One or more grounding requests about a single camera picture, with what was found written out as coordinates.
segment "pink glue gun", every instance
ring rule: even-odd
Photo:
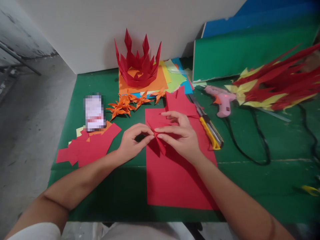
[[[227,90],[223,90],[214,86],[203,86],[205,92],[215,97],[216,100],[213,103],[219,104],[219,112],[217,113],[218,117],[228,117],[231,113],[230,102],[235,100],[237,97],[233,93],[229,93]]]

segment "table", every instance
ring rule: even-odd
[[[185,68],[192,68],[192,59],[181,59]],[[222,87],[229,80],[211,82]],[[104,105],[118,100],[118,69],[80,74],[72,94],[69,110],[62,130],[58,149],[66,148],[76,138],[76,128],[84,125],[83,98],[94,92],[104,96]],[[242,156],[232,143],[223,119],[216,116],[218,107],[201,90],[194,95],[224,139],[224,147],[215,151],[219,169],[232,181],[250,194],[282,223],[305,223],[316,216],[319,203],[297,187],[315,184],[314,175],[319,169],[311,160],[313,140],[302,125],[301,110],[295,106],[288,109],[292,122],[286,123],[264,112],[257,112],[258,122],[269,143],[272,163],[258,166]],[[320,136],[320,99],[304,103],[308,125],[316,136]],[[142,105],[131,117],[117,117],[115,122],[122,131],[114,139],[109,152],[116,150],[123,132],[133,124],[144,123],[145,108],[163,108],[164,100]],[[240,147],[251,157],[265,160],[257,129],[250,111],[231,104],[230,121]],[[114,170],[80,205],[69,215],[69,221],[223,221],[220,211],[171,208],[147,205],[145,149],[134,159]],[[77,169],[75,164],[55,161],[51,168],[49,185]]]

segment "white sleeve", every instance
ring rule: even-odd
[[[8,240],[60,240],[61,234],[57,225],[53,223],[37,223],[14,234]]]

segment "origami flower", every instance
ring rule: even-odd
[[[138,109],[144,103],[153,102],[153,100],[147,99],[147,91],[144,92],[141,98],[137,98],[136,100],[133,100],[133,101],[137,104],[136,109]]]
[[[112,106],[113,108],[106,108],[107,110],[109,110],[110,112],[112,112],[112,119],[114,119],[117,115],[119,114],[127,114],[127,112],[125,110],[122,109],[122,106],[119,105],[119,103],[116,101],[117,104],[114,103],[110,103],[108,105]]]
[[[157,104],[161,97],[164,97],[166,95],[166,92],[164,91],[164,88],[162,88],[159,92],[151,93],[150,95],[156,96],[156,103]]]
[[[128,104],[127,106],[122,106],[122,109],[123,109],[124,111],[126,111],[129,116],[131,116],[131,115],[130,115],[130,111],[136,110],[136,108],[135,108],[134,106],[129,105],[129,104]]]
[[[129,89],[127,89],[127,95],[119,94],[119,105],[124,104],[125,106],[129,105],[129,103],[135,100],[137,97],[135,95],[129,94]]]

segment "paper flame decoration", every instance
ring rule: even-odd
[[[126,30],[126,36],[125,36],[124,42],[126,44],[127,51],[128,51],[127,58],[124,58],[122,54],[120,58],[116,40],[114,40],[118,66],[123,79],[126,81],[127,85],[130,87],[142,88],[142,87],[149,86],[150,83],[152,83],[157,77],[159,60],[160,60],[161,42],[160,42],[160,46],[156,56],[156,64],[154,64],[154,56],[152,57],[151,61],[149,58],[149,43],[148,43],[147,35],[145,36],[142,44],[143,56],[141,58],[139,56],[138,51],[136,56],[134,56],[133,53],[131,52],[132,40],[128,33],[128,29]],[[128,70],[131,67],[141,71],[142,75],[139,77],[138,73],[136,73],[136,75],[132,77],[128,73]]]
[[[320,92],[320,67],[311,72],[297,73],[305,64],[294,64],[319,50],[320,44],[278,62],[296,48],[255,70],[248,72],[245,69],[233,85],[225,87],[237,95],[240,105],[262,107],[269,111],[286,109],[315,96]]]

